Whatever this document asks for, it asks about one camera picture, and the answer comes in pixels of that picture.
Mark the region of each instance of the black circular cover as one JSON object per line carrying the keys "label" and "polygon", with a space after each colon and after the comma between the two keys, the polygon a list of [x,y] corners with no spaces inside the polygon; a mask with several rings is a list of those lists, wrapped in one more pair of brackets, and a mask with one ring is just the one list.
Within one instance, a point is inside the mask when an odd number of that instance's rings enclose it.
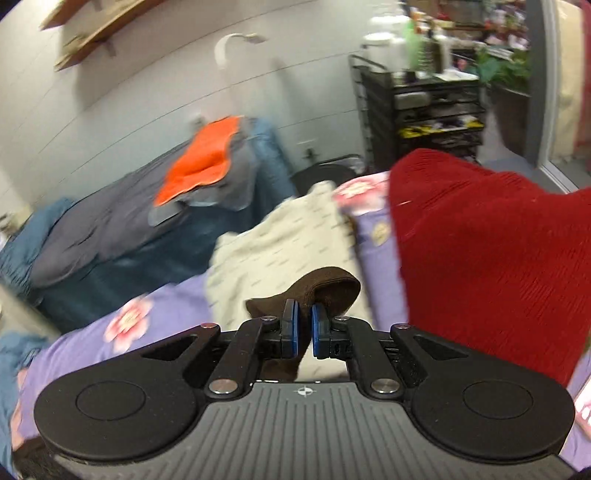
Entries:
{"label": "black circular cover", "polygon": [[558,453],[574,408],[554,380],[477,353],[436,363],[446,373],[430,372],[411,407],[418,425],[436,443],[493,462]]}
{"label": "black circular cover", "polygon": [[113,462],[169,447],[197,411],[196,395],[173,362],[138,356],[59,378],[41,392],[34,415],[56,452]]}

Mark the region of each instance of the silver screw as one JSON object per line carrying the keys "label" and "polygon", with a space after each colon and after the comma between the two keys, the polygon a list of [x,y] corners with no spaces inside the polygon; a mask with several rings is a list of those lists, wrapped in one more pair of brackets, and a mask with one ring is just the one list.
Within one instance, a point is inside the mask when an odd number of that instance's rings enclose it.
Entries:
{"label": "silver screw", "polygon": [[400,388],[400,383],[392,378],[378,378],[371,382],[371,388],[377,393],[394,393]]}
{"label": "silver screw", "polygon": [[209,384],[209,390],[220,395],[228,395],[235,392],[237,388],[238,384],[229,378],[219,378]]}

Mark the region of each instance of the black storage cart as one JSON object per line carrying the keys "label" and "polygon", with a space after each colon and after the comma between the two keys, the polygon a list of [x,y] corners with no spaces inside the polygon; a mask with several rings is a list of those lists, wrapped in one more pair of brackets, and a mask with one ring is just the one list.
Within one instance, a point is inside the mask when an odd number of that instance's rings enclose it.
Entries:
{"label": "black storage cart", "polygon": [[[446,82],[433,77],[400,84],[378,63],[357,55],[350,55],[349,63],[372,171],[389,170],[397,160],[421,147],[476,160],[485,113],[478,79]],[[428,102],[400,108],[401,96],[417,92]],[[461,125],[464,115],[476,120],[469,126]],[[428,123],[434,122],[443,126],[427,128]]]}

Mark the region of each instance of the crosshair symbol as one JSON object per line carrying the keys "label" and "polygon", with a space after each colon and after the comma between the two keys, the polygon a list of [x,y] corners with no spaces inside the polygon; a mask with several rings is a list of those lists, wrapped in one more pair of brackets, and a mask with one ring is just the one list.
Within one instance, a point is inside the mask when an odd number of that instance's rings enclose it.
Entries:
{"label": "crosshair symbol", "polygon": [[302,397],[309,397],[310,395],[312,395],[312,393],[315,393],[316,390],[312,390],[310,387],[300,387],[297,390],[294,390],[298,395],[301,395]]}

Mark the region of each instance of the beige garment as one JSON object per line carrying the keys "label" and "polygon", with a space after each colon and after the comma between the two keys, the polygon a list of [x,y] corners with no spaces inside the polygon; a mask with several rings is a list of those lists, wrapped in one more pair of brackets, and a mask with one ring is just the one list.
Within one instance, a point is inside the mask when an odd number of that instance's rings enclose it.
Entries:
{"label": "beige garment", "polygon": [[[332,200],[333,189],[329,182],[318,183],[308,195],[284,201],[248,232],[226,233],[217,240],[206,295],[222,330],[236,330],[250,318],[246,300],[286,291],[317,268],[340,267],[361,281],[353,233]],[[373,325],[363,284],[348,314]],[[346,374],[344,362],[317,360],[311,350],[300,364],[298,380]]]}
{"label": "beige garment", "polygon": [[574,152],[583,100],[584,46],[582,10],[556,0],[560,39],[560,88],[552,159]]}

